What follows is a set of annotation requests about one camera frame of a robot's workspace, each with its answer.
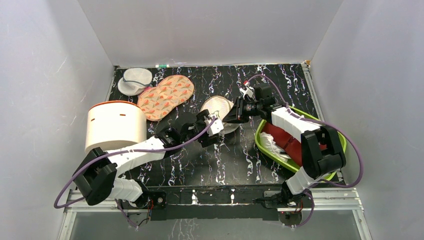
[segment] cylindrical box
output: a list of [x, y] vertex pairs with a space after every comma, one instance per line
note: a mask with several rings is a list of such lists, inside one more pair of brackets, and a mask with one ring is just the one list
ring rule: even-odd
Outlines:
[[106, 101], [88, 111], [85, 153], [115, 150], [146, 140], [146, 116], [128, 101]]

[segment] white plastic bag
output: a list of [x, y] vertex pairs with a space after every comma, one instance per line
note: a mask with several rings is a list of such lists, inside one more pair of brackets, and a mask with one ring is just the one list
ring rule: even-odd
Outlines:
[[283, 162], [287, 162], [287, 160], [290, 159], [289, 155], [285, 154], [284, 149], [277, 146], [276, 142], [274, 141], [274, 137], [271, 134], [268, 134], [266, 132], [261, 132], [259, 134], [259, 138], [260, 138], [260, 144], [262, 145], [262, 147], [264, 147], [265, 149], [273, 153]]

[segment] black marbled surface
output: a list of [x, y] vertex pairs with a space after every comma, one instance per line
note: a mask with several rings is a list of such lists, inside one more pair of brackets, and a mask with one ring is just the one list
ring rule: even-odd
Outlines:
[[[211, 96], [223, 96], [231, 101], [240, 95], [239, 86], [251, 76], [265, 74], [281, 89], [292, 106], [317, 116], [300, 64], [232, 65], [148, 68], [153, 74], [155, 86], [171, 75], [187, 76], [194, 84], [194, 94], [185, 103], [159, 122], [147, 121], [147, 137], [155, 130], [169, 125], [181, 112], [198, 113], [202, 104]], [[119, 92], [117, 83], [125, 69], [117, 69], [109, 100], [137, 103], [137, 96]], [[261, 77], [258, 82], [265, 82]], [[254, 136], [260, 117], [253, 117], [235, 132], [221, 136], [220, 144], [202, 148], [195, 142], [179, 153], [163, 160], [149, 162], [127, 172], [126, 178], [139, 179], [147, 186], [217, 186], [278, 184], [293, 175], [292, 172], [272, 161], [256, 147]]]

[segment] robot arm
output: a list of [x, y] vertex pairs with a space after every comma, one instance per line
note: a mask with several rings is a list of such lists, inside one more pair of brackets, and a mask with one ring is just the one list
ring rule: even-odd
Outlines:
[[209, 114], [208, 110], [204, 110], [198, 115], [183, 113], [176, 119], [172, 127], [165, 128], [146, 141], [132, 146], [109, 151], [102, 151], [99, 147], [94, 148], [87, 154], [76, 171], [99, 156], [112, 155], [90, 165], [75, 178], [74, 182], [90, 206], [99, 204], [105, 199], [121, 199], [134, 202], [141, 207], [146, 205], [149, 198], [153, 199], [153, 196], [156, 196], [155, 199], [157, 199], [158, 195], [162, 201], [155, 202], [154, 205], [163, 206], [166, 202], [163, 200], [165, 197], [163, 192], [149, 191], [142, 183], [118, 177], [137, 166], [177, 153], [180, 148], [173, 149], [173, 147], [200, 134], [209, 124], [211, 127], [198, 138], [202, 147], [206, 147], [218, 143], [218, 133], [224, 129], [221, 120], [215, 115]]
[[225, 123], [246, 123], [250, 116], [260, 116], [268, 123], [279, 127], [301, 143], [302, 167], [286, 180], [281, 188], [279, 201], [283, 205], [296, 202], [304, 191], [329, 174], [346, 165], [346, 158], [337, 131], [326, 125], [303, 120], [289, 107], [277, 103], [269, 85], [262, 84], [240, 90], [243, 97], [236, 99]]

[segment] white wall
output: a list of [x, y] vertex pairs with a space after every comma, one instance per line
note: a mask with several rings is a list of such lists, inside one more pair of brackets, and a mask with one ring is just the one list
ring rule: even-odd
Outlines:
[[424, 1], [345, 0], [311, 63], [326, 119], [364, 156], [358, 191], [375, 240], [424, 239], [423, 43]]
[[310, 60], [343, 0], [79, 0], [114, 65]]
[[0, 66], [0, 238], [56, 239], [113, 66], [76, 0], [0, 0]]

